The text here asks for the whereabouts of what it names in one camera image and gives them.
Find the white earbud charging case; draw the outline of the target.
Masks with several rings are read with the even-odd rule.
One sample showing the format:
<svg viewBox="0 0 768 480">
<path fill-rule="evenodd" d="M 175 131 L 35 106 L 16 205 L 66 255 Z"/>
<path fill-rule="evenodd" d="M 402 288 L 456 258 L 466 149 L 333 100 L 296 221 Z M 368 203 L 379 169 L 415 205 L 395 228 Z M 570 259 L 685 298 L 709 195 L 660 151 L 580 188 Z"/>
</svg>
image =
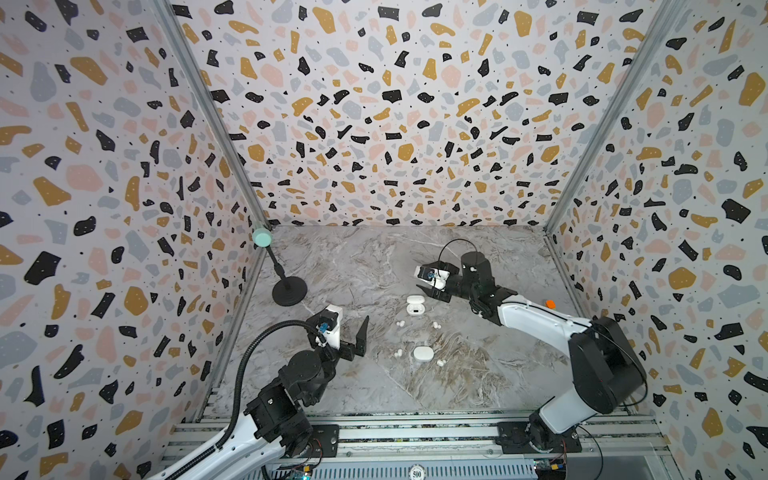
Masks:
<svg viewBox="0 0 768 480">
<path fill-rule="evenodd" d="M 421 316 L 425 313 L 425 297 L 422 295 L 409 295 L 406 299 L 406 312 L 410 316 Z"/>
</svg>

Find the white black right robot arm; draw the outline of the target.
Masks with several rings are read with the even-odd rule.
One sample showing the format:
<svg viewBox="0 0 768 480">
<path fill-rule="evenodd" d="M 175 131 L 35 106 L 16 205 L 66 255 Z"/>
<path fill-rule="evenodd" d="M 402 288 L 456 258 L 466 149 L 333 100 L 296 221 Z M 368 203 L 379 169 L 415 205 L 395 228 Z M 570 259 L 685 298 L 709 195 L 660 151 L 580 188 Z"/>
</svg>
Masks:
<svg viewBox="0 0 768 480">
<path fill-rule="evenodd" d="M 612 413 L 647 386 L 647 374 L 614 319 L 589 320 L 534 303 L 498 285 L 490 261 L 480 252 L 462 255 L 459 266 L 442 260 L 420 265 L 415 277 L 428 297 L 445 303 L 461 298 L 481 318 L 567 356 L 570 386 L 529 416 L 526 435 L 538 449 L 598 414 Z"/>
</svg>

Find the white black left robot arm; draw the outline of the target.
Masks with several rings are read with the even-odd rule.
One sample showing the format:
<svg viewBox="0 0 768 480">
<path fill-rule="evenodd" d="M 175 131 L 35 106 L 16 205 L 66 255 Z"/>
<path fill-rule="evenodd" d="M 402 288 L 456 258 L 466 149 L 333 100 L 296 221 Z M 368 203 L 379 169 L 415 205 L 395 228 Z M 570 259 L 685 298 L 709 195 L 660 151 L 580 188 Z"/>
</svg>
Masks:
<svg viewBox="0 0 768 480">
<path fill-rule="evenodd" d="M 339 427 L 313 426 L 304 409 L 320 402 L 336 377 L 341 360 L 353 361 L 367 350 L 370 318 L 366 317 L 353 342 L 341 339 L 343 309 L 330 305 L 307 320 L 279 321 L 267 327 L 247 347 L 239 363 L 232 414 L 227 426 L 180 461 L 155 474 L 155 479 L 239 479 L 252 472 L 271 477 L 267 465 L 282 459 L 306 458 L 280 469 L 303 479 L 325 458 L 338 451 Z M 249 360 L 270 335 L 297 327 L 307 333 L 310 347 L 296 353 L 277 376 L 247 404 L 242 403 Z"/>
</svg>

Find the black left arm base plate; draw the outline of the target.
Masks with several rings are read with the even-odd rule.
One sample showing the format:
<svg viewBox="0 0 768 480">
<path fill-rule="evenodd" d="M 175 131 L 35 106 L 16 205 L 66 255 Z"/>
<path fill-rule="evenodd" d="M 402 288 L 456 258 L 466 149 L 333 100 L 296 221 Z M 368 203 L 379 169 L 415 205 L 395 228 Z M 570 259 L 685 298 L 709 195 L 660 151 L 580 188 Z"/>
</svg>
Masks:
<svg viewBox="0 0 768 480">
<path fill-rule="evenodd" d="M 335 458 L 339 447 L 338 424 L 301 424 L 282 436 L 285 458 Z"/>
</svg>

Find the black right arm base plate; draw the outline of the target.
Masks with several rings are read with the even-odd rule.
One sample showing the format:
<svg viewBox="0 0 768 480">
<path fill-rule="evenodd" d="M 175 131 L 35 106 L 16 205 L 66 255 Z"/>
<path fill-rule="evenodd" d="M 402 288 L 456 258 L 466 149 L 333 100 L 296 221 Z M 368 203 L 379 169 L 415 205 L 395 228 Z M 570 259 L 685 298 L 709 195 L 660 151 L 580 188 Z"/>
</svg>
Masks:
<svg viewBox="0 0 768 480">
<path fill-rule="evenodd" d="M 581 453 L 582 445 L 574 428 L 557 434 L 543 423 L 500 422 L 495 443 L 504 454 Z"/>
</svg>

